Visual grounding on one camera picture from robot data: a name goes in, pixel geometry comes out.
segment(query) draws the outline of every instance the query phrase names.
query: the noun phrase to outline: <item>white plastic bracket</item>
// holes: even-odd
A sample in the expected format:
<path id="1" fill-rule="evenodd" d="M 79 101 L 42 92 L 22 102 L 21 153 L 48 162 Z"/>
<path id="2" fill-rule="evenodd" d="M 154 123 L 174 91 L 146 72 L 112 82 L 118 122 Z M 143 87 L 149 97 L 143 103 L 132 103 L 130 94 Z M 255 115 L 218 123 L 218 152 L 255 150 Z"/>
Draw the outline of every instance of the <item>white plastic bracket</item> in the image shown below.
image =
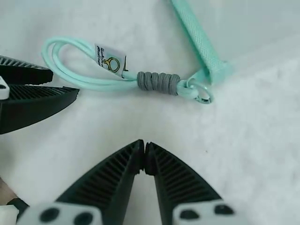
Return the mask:
<path id="1" fill-rule="evenodd" d="M 69 203 L 46 203 L 30 206 L 17 225 L 103 225 L 102 214 L 92 206 Z"/>
<path id="2" fill-rule="evenodd" d="M 248 225 L 246 217 L 223 200 L 178 205 L 173 225 Z"/>
<path id="3" fill-rule="evenodd" d="M 5 80 L 0 76 L 0 100 L 8 99 L 10 88 Z"/>

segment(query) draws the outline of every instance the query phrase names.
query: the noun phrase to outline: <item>gray knot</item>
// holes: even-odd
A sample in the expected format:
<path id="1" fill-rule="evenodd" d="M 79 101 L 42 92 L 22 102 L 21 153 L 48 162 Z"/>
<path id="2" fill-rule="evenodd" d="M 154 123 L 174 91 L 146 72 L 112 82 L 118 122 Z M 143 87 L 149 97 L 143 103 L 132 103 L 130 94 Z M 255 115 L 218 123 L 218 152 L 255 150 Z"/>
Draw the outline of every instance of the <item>gray knot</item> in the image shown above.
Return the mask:
<path id="1" fill-rule="evenodd" d="M 177 74 L 139 72 L 137 85 L 142 90 L 157 90 L 164 94 L 178 95 L 177 84 L 180 77 Z"/>

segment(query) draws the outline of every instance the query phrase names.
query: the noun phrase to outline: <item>fabric label tag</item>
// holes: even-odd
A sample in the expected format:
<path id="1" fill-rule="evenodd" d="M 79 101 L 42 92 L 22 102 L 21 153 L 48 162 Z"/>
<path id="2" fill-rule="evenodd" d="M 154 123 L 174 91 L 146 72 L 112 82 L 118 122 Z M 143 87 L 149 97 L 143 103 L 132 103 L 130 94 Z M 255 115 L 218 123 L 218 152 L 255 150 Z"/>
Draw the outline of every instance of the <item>fabric label tag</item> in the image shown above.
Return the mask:
<path id="1" fill-rule="evenodd" d="M 110 47 L 95 44 L 96 61 L 99 66 L 122 77 L 126 65 L 126 54 Z"/>

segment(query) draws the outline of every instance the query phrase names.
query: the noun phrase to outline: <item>yellow ring logo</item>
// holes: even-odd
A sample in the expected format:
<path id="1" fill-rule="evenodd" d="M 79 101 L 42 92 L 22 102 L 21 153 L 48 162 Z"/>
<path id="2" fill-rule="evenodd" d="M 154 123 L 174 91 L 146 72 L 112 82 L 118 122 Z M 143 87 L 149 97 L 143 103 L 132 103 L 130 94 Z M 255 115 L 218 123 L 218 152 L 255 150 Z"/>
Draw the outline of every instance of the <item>yellow ring logo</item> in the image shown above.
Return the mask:
<path id="1" fill-rule="evenodd" d="M 115 68 L 115 69 L 112 69 L 112 67 L 111 67 L 112 60 L 114 60 L 117 63 L 117 68 Z M 105 63 L 108 66 L 108 70 L 112 71 L 113 73 L 116 73 L 120 69 L 120 62 L 119 62 L 119 60 L 117 60 L 114 57 L 110 57 L 107 60 L 103 60 L 103 63 Z"/>

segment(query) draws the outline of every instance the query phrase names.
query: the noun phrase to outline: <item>white fabric surface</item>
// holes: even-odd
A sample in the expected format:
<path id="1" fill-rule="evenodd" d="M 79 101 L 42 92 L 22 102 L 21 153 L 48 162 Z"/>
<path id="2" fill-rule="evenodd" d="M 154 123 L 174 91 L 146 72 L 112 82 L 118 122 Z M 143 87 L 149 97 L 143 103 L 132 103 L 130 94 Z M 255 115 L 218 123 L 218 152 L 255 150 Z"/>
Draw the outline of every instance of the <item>white fabric surface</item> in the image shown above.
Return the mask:
<path id="1" fill-rule="evenodd" d="M 41 46 L 56 35 L 125 51 L 131 71 L 186 78 L 199 68 L 163 0 L 0 0 L 1 55 L 44 65 Z M 83 74 L 109 75 L 72 48 L 62 58 Z M 299 72 L 294 58 L 237 73 L 214 88 L 212 105 L 82 90 L 62 112 L 0 136 L 0 176 L 28 204 L 53 201 L 102 159 L 144 139 L 188 163 L 253 224 L 299 224 Z M 71 86 L 57 77 L 49 85 Z M 161 224 L 152 177 L 136 177 L 124 224 Z"/>

